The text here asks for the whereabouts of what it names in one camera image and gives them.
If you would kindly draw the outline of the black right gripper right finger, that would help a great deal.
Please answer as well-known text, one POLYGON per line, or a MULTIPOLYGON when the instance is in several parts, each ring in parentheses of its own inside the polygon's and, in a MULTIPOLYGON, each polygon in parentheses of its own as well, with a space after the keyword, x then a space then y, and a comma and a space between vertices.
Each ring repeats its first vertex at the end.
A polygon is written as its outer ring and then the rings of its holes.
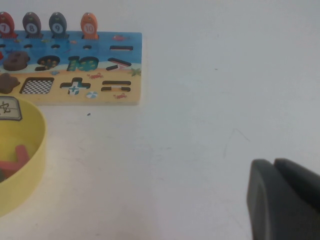
POLYGON ((320 215, 320 176, 302 165, 277 158, 273 164, 273 211, 276 216, 302 217, 320 215))

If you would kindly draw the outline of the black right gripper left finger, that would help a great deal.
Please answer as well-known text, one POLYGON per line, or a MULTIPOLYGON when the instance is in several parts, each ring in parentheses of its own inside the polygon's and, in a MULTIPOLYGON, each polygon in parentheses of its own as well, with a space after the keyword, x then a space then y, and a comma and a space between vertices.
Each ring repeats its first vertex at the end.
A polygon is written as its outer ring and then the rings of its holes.
POLYGON ((320 238, 320 176, 289 159, 253 160, 246 202, 254 240, 320 238))

